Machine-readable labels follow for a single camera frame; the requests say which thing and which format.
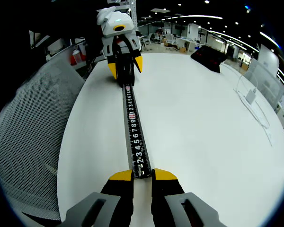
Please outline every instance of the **robot eye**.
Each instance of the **robot eye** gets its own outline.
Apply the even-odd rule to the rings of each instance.
[[[116,27],[114,27],[114,31],[116,32],[120,32],[125,28],[125,25],[117,25]]]

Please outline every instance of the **floor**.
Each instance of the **floor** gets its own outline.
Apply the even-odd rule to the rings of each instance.
[[[244,70],[240,67],[240,62],[235,62],[235,61],[232,61],[230,59],[226,59],[224,63],[233,67],[236,71],[238,71],[241,74],[246,73],[246,70]]]
[[[174,47],[164,46],[163,43],[161,44],[151,43],[142,48],[142,53],[178,53],[178,54],[191,55],[192,53],[194,53],[194,51],[189,51],[189,53],[187,52],[181,53],[179,50],[177,50]]]
[[[189,53],[187,53],[187,52],[182,53],[174,47],[164,46],[163,43],[161,43],[161,44],[151,43],[151,44],[146,45],[145,47],[142,48],[142,53],[178,53],[178,54],[191,55],[194,52],[195,51],[189,51]],[[238,71],[241,74],[246,73],[246,71],[240,67],[239,62],[234,62],[230,59],[227,59],[224,63],[233,67],[236,71]]]

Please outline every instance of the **desk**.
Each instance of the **desk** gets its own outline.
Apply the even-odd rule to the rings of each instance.
[[[221,74],[209,71],[181,54],[147,53],[143,59],[134,91],[151,167],[175,174],[183,190],[216,209],[225,225],[259,226],[284,193],[284,131],[274,110],[256,97],[270,122],[272,147],[233,91],[239,74],[225,65]],[[122,90],[102,61],[65,128],[57,179],[61,220],[100,192],[110,175],[128,168]],[[154,226],[150,178],[134,181],[133,203],[131,226]]]
[[[192,40],[183,39],[183,38],[176,38],[176,44],[177,44],[178,48],[183,47],[184,43],[186,43],[186,42],[189,43],[187,53],[189,53],[189,51],[194,51],[196,44],[198,44],[200,47],[202,46],[202,44],[199,44],[199,43],[192,41]]]

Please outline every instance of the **measuring tape blade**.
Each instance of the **measuring tape blade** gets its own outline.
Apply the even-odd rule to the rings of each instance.
[[[124,113],[126,114],[125,134],[127,148],[134,178],[145,178],[151,176],[151,165],[148,159],[145,140],[143,137],[137,104],[134,98],[133,87],[123,86]]]

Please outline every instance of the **chair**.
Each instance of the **chair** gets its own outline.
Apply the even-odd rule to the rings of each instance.
[[[176,45],[176,38],[174,35],[166,35],[166,43]]]
[[[160,40],[160,36],[159,36],[159,34],[158,34],[158,33],[155,33],[155,34],[154,34],[154,38],[153,38],[153,40],[154,40],[154,41],[156,41],[156,42],[159,42],[159,43],[161,42],[161,40]]]
[[[152,36],[152,33],[150,33],[147,38],[142,38],[141,39],[142,45],[145,46],[145,45],[151,44],[151,36]]]
[[[83,84],[70,64],[56,58],[26,81],[1,111],[0,184],[15,211],[60,220],[60,145]]]

